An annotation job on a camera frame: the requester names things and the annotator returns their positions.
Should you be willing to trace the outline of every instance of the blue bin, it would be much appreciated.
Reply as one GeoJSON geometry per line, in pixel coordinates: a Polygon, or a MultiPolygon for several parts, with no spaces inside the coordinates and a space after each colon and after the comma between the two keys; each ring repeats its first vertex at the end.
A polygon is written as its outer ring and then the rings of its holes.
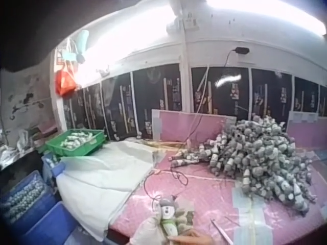
{"type": "MultiPolygon", "coordinates": [[[[7,194],[3,195],[1,202],[4,203],[6,200],[21,191],[25,186],[27,186],[36,176],[40,181],[43,179],[40,173],[35,170],[31,172],[28,176],[22,179],[16,186],[14,186],[7,194]]],[[[17,236],[25,234],[31,227],[33,227],[53,206],[56,205],[56,199],[52,194],[51,189],[46,186],[46,192],[39,197],[39,199],[34,203],[25,214],[20,217],[16,222],[8,224],[12,229],[13,233],[17,236]]]]}
{"type": "Polygon", "coordinates": [[[42,161],[43,161],[43,164],[45,164],[47,166],[47,169],[50,169],[51,170],[51,174],[53,177],[57,177],[58,175],[60,175],[64,170],[65,170],[65,163],[60,161],[56,166],[54,167],[51,167],[48,162],[47,162],[47,158],[52,158],[53,156],[53,153],[48,153],[48,154],[45,154],[44,156],[41,157],[42,161]]]}
{"type": "Polygon", "coordinates": [[[62,202],[58,202],[20,238],[24,245],[63,245],[78,225],[62,202]]]}

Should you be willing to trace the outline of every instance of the red bag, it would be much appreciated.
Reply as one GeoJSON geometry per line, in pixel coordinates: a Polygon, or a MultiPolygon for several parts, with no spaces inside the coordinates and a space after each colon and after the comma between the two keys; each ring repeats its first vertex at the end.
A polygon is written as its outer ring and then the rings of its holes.
{"type": "Polygon", "coordinates": [[[56,93],[60,96],[73,92],[77,88],[73,73],[68,70],[66,65],[56,72],[55,81],[56,93]]]}

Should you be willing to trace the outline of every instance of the white fabric sheet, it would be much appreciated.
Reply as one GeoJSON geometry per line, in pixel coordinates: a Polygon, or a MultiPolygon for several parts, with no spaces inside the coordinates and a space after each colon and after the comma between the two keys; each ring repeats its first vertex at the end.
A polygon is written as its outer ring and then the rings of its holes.
{"type": "Polygon", "coordinates": [[[122,141],[107,144],[92,156],[62,158],[66,168],[57,185],[63,203],[96,240],[103,241],[110,222],[155,165],[155,152],[122,141]]]}

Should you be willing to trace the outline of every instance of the hand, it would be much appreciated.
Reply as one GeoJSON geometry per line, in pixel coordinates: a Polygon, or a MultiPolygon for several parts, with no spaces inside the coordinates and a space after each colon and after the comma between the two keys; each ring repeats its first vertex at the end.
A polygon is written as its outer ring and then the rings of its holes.
{"type": "Polygon", "coordinates": [[[168,237],[169,241],[177,242],[180,245],[214,245],[211,236],[202,234],[194,229],[186,231],[183,235],[168,237]]]}
{"type": "MultiPolygon", "coordinates": [[[[187,219],[185,218],[184,213],[185,211],[183,209],[177,209],[175,213],[179,234],[182,234],[184,231],[191,228],[191,226],[186,224],[187,219]]],[[[129,243],[131,245],[167,244],[168,240],[162,230],[160,220],[161,209],[158,208],[157,213],[153,217],[147,218],[139,225],[129,243]]]]}

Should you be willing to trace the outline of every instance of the scissors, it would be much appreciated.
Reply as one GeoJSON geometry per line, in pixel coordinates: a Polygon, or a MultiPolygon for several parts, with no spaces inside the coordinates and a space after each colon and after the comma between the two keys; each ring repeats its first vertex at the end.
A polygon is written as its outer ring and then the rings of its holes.
{"type": "Polygon", "coordinates": [[[220,226],[218,226],[215,222],[214,219],[210,219],[211,223],[214,225],[214,227],[219,231],[219,233],[225,238],[225,240],[228,242],[229,245],[233,245],[234,243],[232,242],[232,240],[229,238],[229,236],[226,234],[226,232],[224,232],[223,229],[221,229],[220,226]]]}

